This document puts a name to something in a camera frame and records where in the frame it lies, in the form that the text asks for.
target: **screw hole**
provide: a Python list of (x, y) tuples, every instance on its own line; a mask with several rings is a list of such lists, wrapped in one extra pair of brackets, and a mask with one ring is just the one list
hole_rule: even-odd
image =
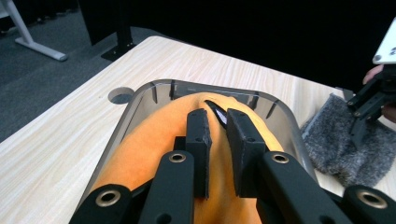
[(280, 155), (280, 154), (273, 155), (272, 159), (273, 159), (273, 161), (276, 161), (278, 163), (288, 163), (289, 162), (289, 158), (287, 158), (283, 155)]
[(102, 191), (97, 197), (96, 197), (96, 204), (100, 207), (109, 207), (110, 205), (115, 204), (121, 197), (121, 194), (119, 191), (110, 189), (110, 190), (105, 190)]
[(186, 156), (183, 154), (177, 153), (169, 156), (169, 161), (171, 162), (183, 162), (184, 160), (186, 160)]
[(374, 208), (384, 209), (388, 207), (387, 202), (379, 197), (378, 195), (367, 191), (367, 190), (359, 190), (357, 192), (358, 198), (365, 204), (372, 206)]

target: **circular hole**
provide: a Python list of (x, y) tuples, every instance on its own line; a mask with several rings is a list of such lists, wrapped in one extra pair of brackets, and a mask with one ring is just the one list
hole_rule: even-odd
[(289, 158), (282, 156), (280, 154), (275, 154), (272, 157), (273, 161), (279, 162), (279, 163), (288, 163), (289, 162)]
[(374, 208), (379, 208), (379, 209), (384, 209), (388, 207), (387, 202), (379, 197), (378, 195), (367, 191), (367, 190), (359, 190), (358, 192), (358, 198), (365, 204), (372, 206)]
[(108, 94), (108, 100), (115, 105), (127, 104), (131, 101), (134, 91), (131, 88), (120, 87)]
[(158, 224), (167, 224), (167, 223), (171, 223), (172, 221), (172, 217), (169, 216), (168, 214), (164, 213), (161, 214), (157, 217), (157, 223)]
[(248, 141), (248, 142), (255, 142), (255, 141), (256, 141), (256, 139), (254, 139), (254, 138), (250, 138), (250, 137), (249, 137), (249, 138), (247, 138), (247, 141)]
[(108, 194), (105, 194), (104, 196), (102, 196), (102, 201), (109, 202), (109, 201), (113, 200), (114, 197), (116, 197), (116, 195), (114, 193), (108, 193)]
[(320, 216), (319, 221), (323, 224), (334, 224), (334, 220), (331, 217)]
[(120, 199), (120, 197), (121, 197), (121, 194), (119, 191), (110, 189), (110, 190), (102, 191), (96, 197), (95, 202), (100, 207), (108, 207), (108, 206), (116, 203)]
[(169, 157), (169, 161), (171, 162), (183, 162), (184, 160), (186, 160), (186, 156), (183, 154), (173, 154)]
[(379, 203), (379, 200), (374, 197), (373, 195), (364, 195), (363, 196), (367, 201), (369, 201), (370, 203)]

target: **white table leg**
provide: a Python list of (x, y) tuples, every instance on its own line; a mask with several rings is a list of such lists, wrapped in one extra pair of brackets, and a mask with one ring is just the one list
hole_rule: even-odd
[(55, 60), (58, 61), (66, 61), (67, 60), (67, 55), (56, 51), (54, 49), (50, 49), (46, 46), (40, 45), (36, 43), (32, 36), (30, 35), (29, 31), (27, 30), (26, 25), (24, 24), (21, 15), (17, 8), (15, 7), (15, 4), (12, 0), (0, 0), (4, 7), (6, 8), (7, 13), (11, 17), (11, 19), (14, 21), (15, 25), (18, 28), (18, 31), (21, 35), (21, 37), (15, 39), (15, 42), (24, 45), (25, 47), (35, 50), (37, 52), (40, 52), (44, 55), (47, 55)]

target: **black bracket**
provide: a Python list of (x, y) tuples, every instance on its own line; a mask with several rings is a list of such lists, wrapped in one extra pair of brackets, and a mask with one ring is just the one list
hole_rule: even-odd
[(102, 54), (102, 58), (115, 62), (136, 45), (132, 40), (131, 28), (128, 24), (128, 7), (125, 0), (113, 1), (114, 22), (117, 35), (117, 46)]
[(347, 102), (355, 117), (350, 135), (356, 147), (361, 145), (366, 122), (381, 117), (382, 106), (392, 102), (396, 102), (396, 64), (385, 64), (382, 72), (374, 76)]

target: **clear plastic container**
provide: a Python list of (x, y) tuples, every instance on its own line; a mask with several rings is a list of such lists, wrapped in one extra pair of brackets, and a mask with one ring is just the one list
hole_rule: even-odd
[(122, 139), (151, 113), (169, 102), (197, 92), (214, 92), (232, 96), (240, 103), (252, 108), (274, 134), (285, 152), (292, 155), (316, 180), (315, 172), (307, 155), (305, 144), (295, 117), (290, 109), (274, 96), (259, 92), (203, 85), (172, 79), (156, 80), (140, 87), (132, 96), (120, 121), (98, 162), (92, 178), (82, 196), (83, 202), (100, 174), (102, 167), (111, 157)]

